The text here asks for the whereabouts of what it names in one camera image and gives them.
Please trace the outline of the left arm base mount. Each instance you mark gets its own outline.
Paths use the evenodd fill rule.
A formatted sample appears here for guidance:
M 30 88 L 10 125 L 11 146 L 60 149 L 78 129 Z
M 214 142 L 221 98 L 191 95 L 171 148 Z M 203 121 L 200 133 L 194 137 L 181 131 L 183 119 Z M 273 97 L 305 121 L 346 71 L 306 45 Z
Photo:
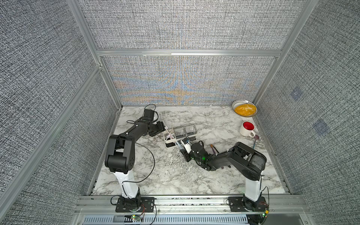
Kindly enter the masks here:
M 154 197 L 141 198 L 124 198 L 120 197 L 117 200 L 115 212 L 116 213 L 140 213 L 140 212 L 154 212 Z

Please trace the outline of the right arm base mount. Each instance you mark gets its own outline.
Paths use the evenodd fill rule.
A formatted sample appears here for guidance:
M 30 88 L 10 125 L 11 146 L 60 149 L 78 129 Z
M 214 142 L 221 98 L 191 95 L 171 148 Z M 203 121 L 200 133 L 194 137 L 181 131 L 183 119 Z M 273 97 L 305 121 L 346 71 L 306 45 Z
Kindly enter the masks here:
M 269 205 L 263 196 L 260 196 L 255 202 L 244 196 L 228 197 L 228 205 L 231 212 L 265 212 L 269 210 Z

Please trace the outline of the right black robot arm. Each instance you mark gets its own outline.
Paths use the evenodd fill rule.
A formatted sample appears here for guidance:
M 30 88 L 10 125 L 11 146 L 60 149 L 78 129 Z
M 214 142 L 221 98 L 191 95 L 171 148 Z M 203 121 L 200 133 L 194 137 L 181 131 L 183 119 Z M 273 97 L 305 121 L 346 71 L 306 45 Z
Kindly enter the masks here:
M 209 154 L 202 142 L 183 139 L 180 152 L 187 162 L 194 160 L 206 171 L 215 171 L 231 166 L 237 169 L 246 179 L 245 200 L 255 203 L 261 196 L 261 183 L 267 158 L 262 153 L 237 142 L 232 148 L 222 152 Z

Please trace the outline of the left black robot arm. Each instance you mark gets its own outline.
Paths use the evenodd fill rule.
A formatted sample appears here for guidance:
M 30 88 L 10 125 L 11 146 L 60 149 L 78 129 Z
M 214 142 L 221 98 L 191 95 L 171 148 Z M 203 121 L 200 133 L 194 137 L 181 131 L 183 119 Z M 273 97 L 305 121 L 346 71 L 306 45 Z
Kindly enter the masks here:
M 121 186 L 121 196 L 134 200 L 140 196 L 138 182 L 134 180 L 133 167 L 136 159 L 136 143 L 146 135 L 154 137 L 166 130 L 162 121 L 138 119 L 119 135 L 111 135 L 105 156 L 105 167 L 112 172 Z

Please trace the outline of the white toothbrush holder caddy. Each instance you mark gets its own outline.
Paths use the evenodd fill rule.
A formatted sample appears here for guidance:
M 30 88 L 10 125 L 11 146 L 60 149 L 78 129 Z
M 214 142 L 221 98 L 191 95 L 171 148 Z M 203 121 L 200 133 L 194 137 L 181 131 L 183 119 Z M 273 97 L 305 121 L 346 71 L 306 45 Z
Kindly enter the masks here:
M 164 143 L 167 148 L 178 147 L 181 145 L 181 140 L 184 138 L 189 138 L 191 141 L 196 140 L 198 134 L 197 127 L 195 125 L 190 125 L 186 127 L 177 127 L 166 129 L 162 132 Z

